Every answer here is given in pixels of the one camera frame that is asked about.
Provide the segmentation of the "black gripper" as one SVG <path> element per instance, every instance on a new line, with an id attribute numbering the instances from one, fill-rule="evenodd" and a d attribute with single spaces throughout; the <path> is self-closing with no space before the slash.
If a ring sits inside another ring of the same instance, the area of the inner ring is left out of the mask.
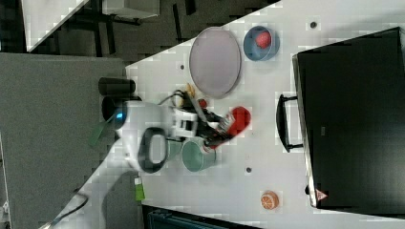
<path id="1" fill-rule="evenodd" d="M 190 98 L 190 104 L 188 106 L 185 106 L 185 110 L 197 115 L 198 111 L 195 108 L 195 105 L 200 106 L 198 100 Z M 205 116 L 205 120 L 202 120 L 200 117 L 198 117 L 196 136 L 202 137 L 204 139 L 204 145 L 206 147 L 217 148 L 233 138 L 233 135 L 230 135 L 229 133 L 221 134 L 216 128 L 210 125 L 210 122 L 214 122 L 218 124 L 218 128 L 229 128 L 235 121 L 235 118 L 232 114 L 219 116 L 213 112 L 209 112 L 207 108 L 203 109 L 201 106 L 200 108 Z"/>

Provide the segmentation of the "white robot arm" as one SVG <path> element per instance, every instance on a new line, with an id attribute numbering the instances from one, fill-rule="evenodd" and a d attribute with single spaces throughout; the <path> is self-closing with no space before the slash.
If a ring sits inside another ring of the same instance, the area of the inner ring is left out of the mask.
<path id="1" fill-rule="evenodd" d="M 209 112 L 199 100 L 180 94 L 182 104 L 158 104 L 129 100 L 112 115 L 118 139 L 107 156 L 63 210 L 38 229 L 105 229 L 102 204 L 116 182 L 129 171 L 158 172 L 169 157 L 169 142 L 196 138 L 209 154 L 238 133 L 243 111 L 220 116 Z"/>

